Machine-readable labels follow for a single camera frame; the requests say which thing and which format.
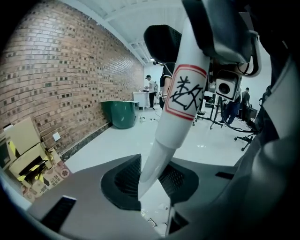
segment camera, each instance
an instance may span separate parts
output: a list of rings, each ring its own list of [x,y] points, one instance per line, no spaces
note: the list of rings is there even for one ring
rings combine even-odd
[[[233,72],[220,71],[216,79],[216,94],[235,101],[239,96],[239,89],[241,84],[241,77]]]

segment black pants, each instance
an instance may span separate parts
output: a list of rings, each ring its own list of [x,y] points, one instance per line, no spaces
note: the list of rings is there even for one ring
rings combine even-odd
[[[164,108],[165,102],[163,101],[163,99],[161,97],[159,98],[159,105],[160,105],[161,109]]]
[[[155,92],[150,92],[149,93],[150,108],[153,108],[153,105],[154,105],[154,96],[155,96]]]
[[[247,105],[243,104],[242,108],[242,120],[246,121],[246,112],[247,112]]]
[[[240,103],[234,103],[234,102],[229,102],[225,108],[224,111],[224,118],[227,121],[228,120],[228,124],[232,124],[234,118],[236,117],[236,115],[238,114],[240,108]]]

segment wall outlet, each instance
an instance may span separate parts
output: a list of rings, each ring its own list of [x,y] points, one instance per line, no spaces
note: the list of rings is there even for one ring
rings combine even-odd
[[[53,134],[53,138],[54,138],[55,141],[59,140],[60,139],[59,133]]]

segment man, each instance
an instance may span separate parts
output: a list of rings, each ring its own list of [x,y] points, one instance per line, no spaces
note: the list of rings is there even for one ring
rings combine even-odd
[[[267,100],[267,98],[271,95],[271,86],[268,86],[266,92],[262,95],[262,104]]]
[[[161,108],[164,108],[165,105],[165,101],[167,99],[167,95],[168,95],[168,91],[169,91],[169,87],[171,85],[171,79],[172,79],[172,75],[173,75],[173,71],[175,68],[175,63],[174,62],[170,62],[170,63],[166,63],[166,64],[160,64],[161,66],[164,66],[163,68],[163,74],[160,77],[160,92],[159,92],[159,105]]]
[[[229,120],[227,121],[229,125],[232,124],[234,118],[238,114],[240,108],[240,100],[241,100],[240,92],[241,90],[239,90],[238,92],[239,95],[238,98],[234,102],[229,102],[224,110],[223,116],[226,121],[230,116]]]
[[[242,92],[242,120],[246,120],[246,107],[247,105],[250,106],[249,103],[250,100],[250,94],[249,94],[249,88],[246,88],[246,91]]]
[[[158,84],[156,83],[156,81],[154,82],[154,93],[155,96],[158,93]]]
[[[155,88],[155,82],[151,80],[151,76],[147,75],[146,79],[149,81],[149,86],[145,87],[145,89],[149,90],[149,101],[150,101],[150,108],[154,109],[154,88]]]

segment cardboard box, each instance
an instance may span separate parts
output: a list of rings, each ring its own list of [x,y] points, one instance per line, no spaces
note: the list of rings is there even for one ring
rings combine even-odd
[[[16,156],[13,154],[8,142],[6,141],[5,134],[0,134],[0,167],[5,170],[16,159]]]
[[[36,198],[42,196],[45,192],[48,192],[50,189],[51,188],[48,187],[46,184],[37,180],[32,184],[30,188],[22,186],[21,191],[23,197],[25,197],[28,201],[33,203]]]
[[[72,174],[68,167],[61,160],[54,148],[49,149],[49,154],[51,155],[52,164],[55,170],[61,175],[62,178],[67,178]]]
[[[3,135],[10,146],[10,158],[20,157],[26,151],[40,142],[40,134],[37,126],[31,118],[27,118],[12,127],[7,128]]]
[[[44,169],[40,175],[35,177],[31,187],[22,186],[22,194],[27,200],[33,203],[37,198],[57,186],[71,174],[62,161],[58,162],[58,164],[54,164],[53,162],[51,169]]]
[[[31,187],[32,184],[25,179],[33,173],[37,174],[35,171],[44,165],[46,165],[48,169],[52,167],[46,150],[42,147],[41,143],[39,143],[14,161],[10,165],[9,170],[22,184]]]
[[[10,159],[5,136],[0,136],[0,167],[6,169],[13,161]]]

